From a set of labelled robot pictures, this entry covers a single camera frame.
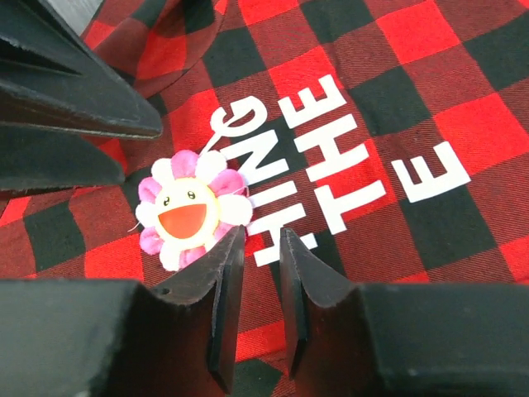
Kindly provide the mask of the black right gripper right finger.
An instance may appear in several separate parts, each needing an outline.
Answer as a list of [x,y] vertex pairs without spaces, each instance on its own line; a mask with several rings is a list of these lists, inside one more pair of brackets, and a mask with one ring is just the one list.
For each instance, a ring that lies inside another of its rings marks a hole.
[[301,396],[525,396],[528,288],[355,284],[280,233],[288,372]]

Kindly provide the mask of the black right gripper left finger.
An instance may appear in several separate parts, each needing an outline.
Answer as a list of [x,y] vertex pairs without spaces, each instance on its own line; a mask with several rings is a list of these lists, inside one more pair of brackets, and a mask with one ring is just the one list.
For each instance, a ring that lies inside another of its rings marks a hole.
[[245,262],[232,228],[149,289],[134,280],[4,280],[4,396],[223,396]]

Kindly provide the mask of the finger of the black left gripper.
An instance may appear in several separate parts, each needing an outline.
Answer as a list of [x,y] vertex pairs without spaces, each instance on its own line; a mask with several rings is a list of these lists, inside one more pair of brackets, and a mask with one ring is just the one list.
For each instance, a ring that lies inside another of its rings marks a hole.
[[124,133],[124,126],[103,122],[2,122],[1,190],[118,184],[124,179],[122,166],[83,137]]
[[158,112],[47,1],[1,3],[1,124],[153,139]]

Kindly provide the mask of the pink white flower brooch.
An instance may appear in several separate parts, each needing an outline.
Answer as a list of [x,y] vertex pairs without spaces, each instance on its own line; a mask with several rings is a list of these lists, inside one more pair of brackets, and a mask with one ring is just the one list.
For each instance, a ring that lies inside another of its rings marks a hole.
[[204,256],[253,215],[243,176],[218,151],[183,150],[158,159],[139,183],[138,196],[140,247],[157,255],[167,271],[180,271]]

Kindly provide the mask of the red black plaid shirt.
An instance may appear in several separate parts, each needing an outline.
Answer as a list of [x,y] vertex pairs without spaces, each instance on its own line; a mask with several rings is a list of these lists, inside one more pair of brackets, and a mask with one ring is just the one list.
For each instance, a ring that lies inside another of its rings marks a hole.
[[1,204],[1,276],[167,277],[138,184],[218,128],[255,205],[237,396],[293,396],[279,229],[355,282],[528,281],[525,1],[105,1],[83,38],[146,96],[156,141],[99,139],[119,186]]

